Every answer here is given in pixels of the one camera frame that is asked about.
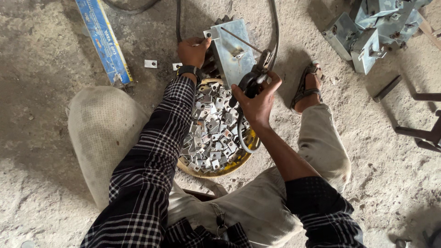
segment foot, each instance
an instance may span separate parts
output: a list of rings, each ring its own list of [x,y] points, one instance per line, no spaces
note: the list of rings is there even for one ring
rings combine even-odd
[[[319,64],[314,64],[314,66],[319,67],[319,70],[321,70],[320,65]],[[314,74],[306,74],[305,77],[305,90],[308,89],[320,89],[320,82],[319,80],[315,77]],[[309,96],[305,96],[304,98],[302,98],[300,101],[298,101],[295,105],[294,105],[294,110],[297,111],[297,113],[302,113],[305,109],[311,107],[311,106],[315,106],[315,105],[319,105],[320,102],[320,96],[318,94],[312,94]]]

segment welding electrode rod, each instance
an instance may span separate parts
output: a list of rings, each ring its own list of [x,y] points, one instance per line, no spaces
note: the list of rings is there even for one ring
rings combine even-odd
[[[257,49],[257,48],[256,48],[255,46],[253,46],[253,45],[251,45],[250,43],[248,43],[248,42],[244,41],[243,39],[241,39],[241,38],[237,37],[237,35],[233,34],[232,32],[230,32],[230,31],[226,30],[226,29],[225,29],[225,28],[223,28],[223,27],[221,27],[221,29],[222,29],[223,31],[225,31],[225,32],[227,32],[227,33],[229,33],[229,34],[231,34],[232,36],[234,36],[234,37],[235,37],[236,39],[240,40],[241,42],[243,42],[243,43],[247,44],[247,45],[248,45],[249,47],[251,47],[252,49],[254,49],[254,50],[258,51],[259,53],[262,53],[262,51],[261,51],[261,50]]]

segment sandal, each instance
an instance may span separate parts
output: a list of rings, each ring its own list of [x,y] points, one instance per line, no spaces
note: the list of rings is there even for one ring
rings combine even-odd
[[[303,71],[302,77],[300,78],[299,87],[297,88],[297,92],[295,93],[294,98],[291,101],[291,111],[297,115],[301,115],[297,111],[294,110],[295,104],[302,100],[304,97],[312,95],[312,94],[318,94],[320,97],[320,102],[323,102],[323,99],[321,98],[321,91],[317,88],[312,89],[305,89],[306,86],[306,75],[307,74],[314,74],[315,77],[318,79],[318,82],[320,86],[322,85],[323,81],[325,80],[325,75],[323,75],[322,71],[320,70],[320,61],[313,60],[311,64],[309,64],[305,70]]]

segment black and white checked shirt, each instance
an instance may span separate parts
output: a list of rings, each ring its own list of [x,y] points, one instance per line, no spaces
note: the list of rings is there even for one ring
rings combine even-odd
[[[168,195],[190,129],[194,96],[189,78],[167,85],[138,143],[115,168],[109,205],[80,247],[251,248],[240,223],[227,229],[228,241],[216,239],[202,226],[193,230],[186,218],[167,227]],[[327,182],[307,177],[287,182],[286,187],[287,206],[304,224],[307,247],[363,247],[361,229],[350,217],[352,206]]]

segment plaid shirt sleeve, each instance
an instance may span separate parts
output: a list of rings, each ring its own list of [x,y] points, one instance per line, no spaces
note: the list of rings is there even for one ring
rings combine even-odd
[[[109,206],[81,243],[86,247],[159,247],[167,225],[168,195],[191,124],[195,86],[180,77],[144,126],[138,143],[115,168]]]
[[[365,248],[352,205],[321,177],[285,182],[287,207],[297,215],[309,238],[307,248]]]

